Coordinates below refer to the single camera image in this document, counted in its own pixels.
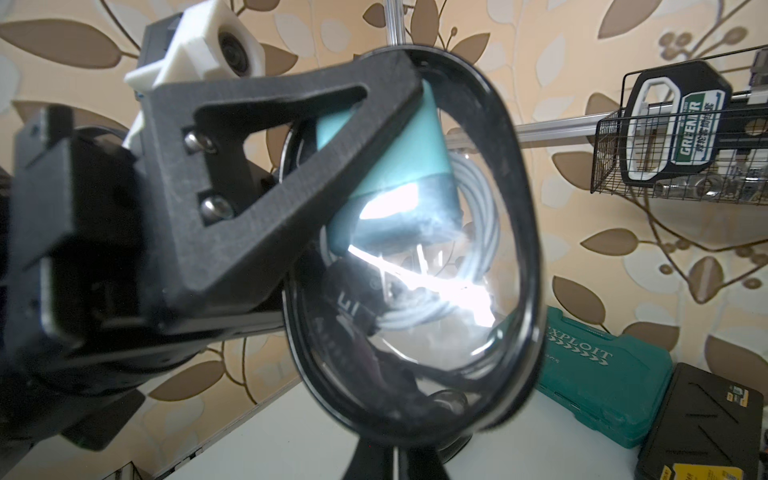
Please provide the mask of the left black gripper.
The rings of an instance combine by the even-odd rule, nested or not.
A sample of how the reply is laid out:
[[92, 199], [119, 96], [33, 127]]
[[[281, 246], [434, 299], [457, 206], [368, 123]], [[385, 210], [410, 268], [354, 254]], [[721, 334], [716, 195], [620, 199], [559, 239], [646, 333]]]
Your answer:
[[[106, 444], [141, 387], [208, 345], [283, 328], [278, 294], [209, 330], [151, 326], [254, 310], [399, 135], [422, 96], [402, 49], [296, 75], [162, 85], [141, 107], [141, 210], [131, 154], [65, 105], [18, 132], [2, 225], [1, 440]], [[253, 133], [352, 109], [278, 184]]]

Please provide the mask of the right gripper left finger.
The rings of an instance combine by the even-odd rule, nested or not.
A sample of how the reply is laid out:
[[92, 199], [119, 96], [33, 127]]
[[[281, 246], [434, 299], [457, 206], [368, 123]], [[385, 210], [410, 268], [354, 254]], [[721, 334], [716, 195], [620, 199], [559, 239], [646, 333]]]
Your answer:
[[360, 437], [343, 480], [393, 480], [394, 448]]

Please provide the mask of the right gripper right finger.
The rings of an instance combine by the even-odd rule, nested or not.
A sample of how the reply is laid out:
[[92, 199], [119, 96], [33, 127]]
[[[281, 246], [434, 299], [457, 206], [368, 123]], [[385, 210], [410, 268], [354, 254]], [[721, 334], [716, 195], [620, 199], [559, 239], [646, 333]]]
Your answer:
[[435, 447], [399, 448], [398, 480], [449, 480], [450, 477]]

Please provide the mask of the green charger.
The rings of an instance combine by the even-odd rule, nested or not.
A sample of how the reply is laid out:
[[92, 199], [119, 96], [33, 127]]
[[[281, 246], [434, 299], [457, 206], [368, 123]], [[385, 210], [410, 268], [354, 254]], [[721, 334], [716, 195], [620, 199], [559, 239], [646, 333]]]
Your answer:
[[393, 255], [458, 237], [462, 211], [430, 84], [403, 131], [326, 225], [329, 250]]

